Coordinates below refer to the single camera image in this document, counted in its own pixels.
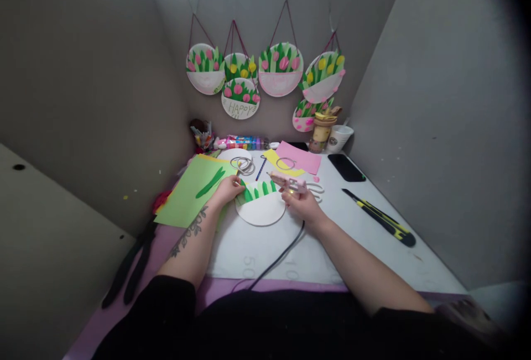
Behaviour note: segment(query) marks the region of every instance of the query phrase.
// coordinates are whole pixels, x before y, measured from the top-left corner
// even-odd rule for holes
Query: starbucks cup
[[[329,153],[339,153],[352,133],[354,133],[354,129],[347,125],[334,125],[326,147]]]

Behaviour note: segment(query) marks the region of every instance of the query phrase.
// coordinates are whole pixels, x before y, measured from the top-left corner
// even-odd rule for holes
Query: black cable
[[[256,285],[256,283],[259,282],[262,279],[262,277],[264,277],[267,273],[269,273],[269,271],[275,267],[275,265],[284,257],[284,255],[286,255],[289,252],[289,250],[293,248],[293,246],[295,245],[295,243],[299,239],[300,235],[303,233],[304,224],[305,223],[306,222],[303,221],[303,225],[300,228],[299,234],[297,234],[297,236],[295,237],[295,240],[293,240],[292,243],[290,245],[288,245],[288,247],[277,258],[277,260],[275,260],[271,265],[269,265],[269,267],[261,275],[258,276],[258,278],[251,284],[251,286],[249,288],[247,288],[248,291],[251,291],[254,288],[254,286]]]

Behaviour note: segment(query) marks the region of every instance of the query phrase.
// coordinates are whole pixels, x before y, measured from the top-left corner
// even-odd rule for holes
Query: table surface
[[[251,176],[243,176],[246,183],[254,182],[263,159],[263,151],[250,152],[256,164]],[[417,291],[445,294],[466,294],[466,289],[454,277],[435,253],[426,245],[386,198],[369,181],[346,182],[321,154],[321,166],[317,176],[325,192],[321,194],[323,211],[349,236],[363,245]],[[266,162],[259,181],[269,181],[267,172],[275,167]],[[313,175],[301,176],[313,182]],[[391,236],[382,226],[369,217],[341,189],[349,189],[358,197],[369,201],[401,225],[412,231],[417,240],[408,248]],[[298,234],[301,220],[286,211],[274,225],[255,227],[249,225],[231,205],[214,239],[212,256],[207,275],[216,278],[252,279],[260,275]],[[266,277],[267,279],[303,281],[319,284],[342,284],[330,258],[321,244],[304,233],[297,245]]]

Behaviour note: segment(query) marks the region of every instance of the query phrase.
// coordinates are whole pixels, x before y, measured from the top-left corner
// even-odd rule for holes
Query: pink card
[[[296,169],[304,169],[312,175],[317,174],[319,166],[321,165],[320,155],[300,150],[286,142],[282,142],[276,151],[279,157],[288,157],[294,160]],[[289,161],[285,162],[286,165],[291,165]]]

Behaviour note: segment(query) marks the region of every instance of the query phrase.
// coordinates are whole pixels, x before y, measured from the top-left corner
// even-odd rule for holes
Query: person
[[[220,182],[94,359],[201,358],[206,353],[251,359],[333,353],[470,359],[489,354],[332,222],[311,193],[296,199],[284,192],[282,199],[321,242],[350,292],[240,290],[195,317],[195,294],[209,264],[221,209],[244,191],[240,183],[236,176]]]

